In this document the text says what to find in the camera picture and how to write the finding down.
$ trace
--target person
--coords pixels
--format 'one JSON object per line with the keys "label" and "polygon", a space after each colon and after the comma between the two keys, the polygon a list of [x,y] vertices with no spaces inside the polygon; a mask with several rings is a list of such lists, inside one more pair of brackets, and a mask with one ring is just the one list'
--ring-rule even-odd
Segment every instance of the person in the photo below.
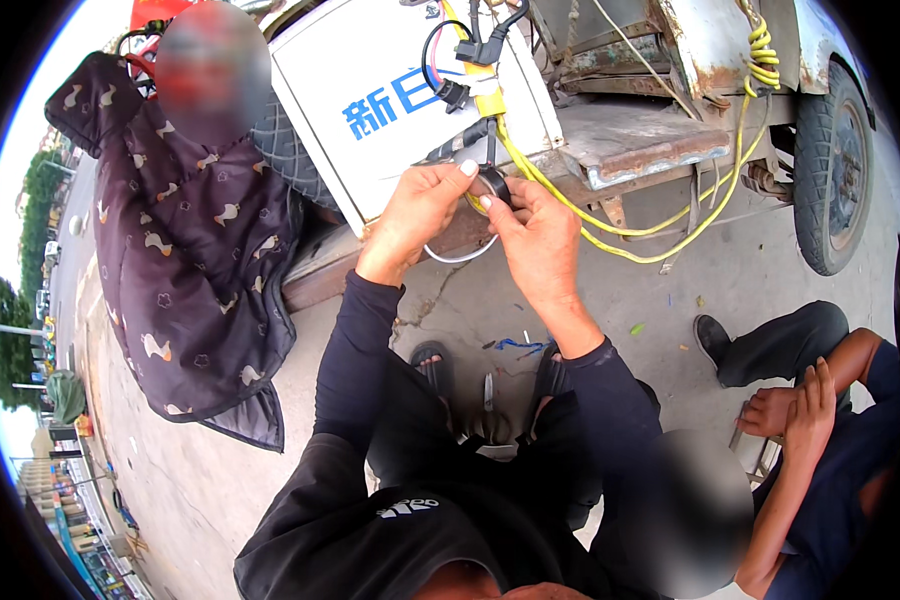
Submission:
{"label": "person", "polygon": [[[411,168],[346,276],[316,378],[312,438],[234,563],[243,598],[658,597],[615,527],[622,481],[660,435],[648,397],[577,292],[581,223],[540,184],[483,196],[510,273],[552,333],[535,418],[511,462],[458,444],[441,397],[451,357],[389,348],[403,277],[478,165]],[[368,496],[364,460],[380,479]],[[572,533],[600,497],[590,550]]]}
{"label": "person", "polygon": [[[735,581],[758,599],[821,598],[850,562],[900,449],[900,355],[875,332],[849,332],[830,302],[811,302],[731,340],[699,315],[694,337],[724,387],[794,380],[757,390],[736,426],[783,436],[780,459],[753,493],[753,536]],[[875,402],[852,412],[850,386]]]}

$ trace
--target hand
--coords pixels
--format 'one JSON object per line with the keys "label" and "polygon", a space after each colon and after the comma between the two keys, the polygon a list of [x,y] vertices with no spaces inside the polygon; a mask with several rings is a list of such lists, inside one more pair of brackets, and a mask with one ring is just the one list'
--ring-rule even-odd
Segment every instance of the hand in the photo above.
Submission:
{"label": "hand", "polygon": [[736,419],[737,429],[761,438],[783,435],[787,426],[787,411],[796,399],[797,388],[756,390],[744,405],[743,414]]}
{"label": "hand", "polygon": [[837,412],[837,392],[823,357],[816,359],[816,368],[807,366],[803,385],[795,390],[796,400],[788,409],[783,433],[784,464],[813,470],[827,447]]}
{"label": "hand", "polygon": [[536,181],[506,178],[510,201],[480,197],[491,234],[500,234],[513,281],[540,312],[576,302],[580,217]]}
{"label": "hand", "polygon": [[535,181],[506,178],[514,212],[500,198],[480,197],[500,234],[506,264],[530,306],[550,330],[564,358],[580,358],[604,342],[604,333],[577,294],[580,218]]}
{"label": "hand", "polygon": [[399,287],[403,274],[420,259],[423,245],[450,225],[457,199],[473,183],[479,168],[475,161],[466,160],[404,171],[360,254],[357,275]]}

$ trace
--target wheel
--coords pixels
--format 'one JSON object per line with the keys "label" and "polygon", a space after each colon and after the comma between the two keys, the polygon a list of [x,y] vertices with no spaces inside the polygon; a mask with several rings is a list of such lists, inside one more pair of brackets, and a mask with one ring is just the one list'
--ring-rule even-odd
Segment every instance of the wheel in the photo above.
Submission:
{"label": "wheel", "polygon": [[793,153],[793,221],[803,259],[823,276],[851,261],[874,187],[874,141],[852,75],[830,62],[830,89],[800,97]]}
{"label": "wheel", "polygon": [[280,174],[290,189],[316,205],[339,212],[337,201],[303,147],[274,90],[270,90],[266,100],[264,118],[257,121],[250,135],[266,164]]}

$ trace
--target black connector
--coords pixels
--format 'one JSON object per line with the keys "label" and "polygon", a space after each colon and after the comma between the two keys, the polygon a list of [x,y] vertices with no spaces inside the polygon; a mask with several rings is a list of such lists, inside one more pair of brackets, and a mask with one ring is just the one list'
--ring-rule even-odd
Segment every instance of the black connector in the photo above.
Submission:
{"label": "black connector", "polygon": [[464,104],[470,97],[470,86],[445,78],[433,93],[437,98],[447,103],[447,114],[452,114],[454,111],[464,107]]}
{"label": "black connector", "polygon": [[461,39],[456,46],[456,59],[462,63],[491,66],[500,60],[506,36],[507,30],[498,27],[493,30],[486,42]]}

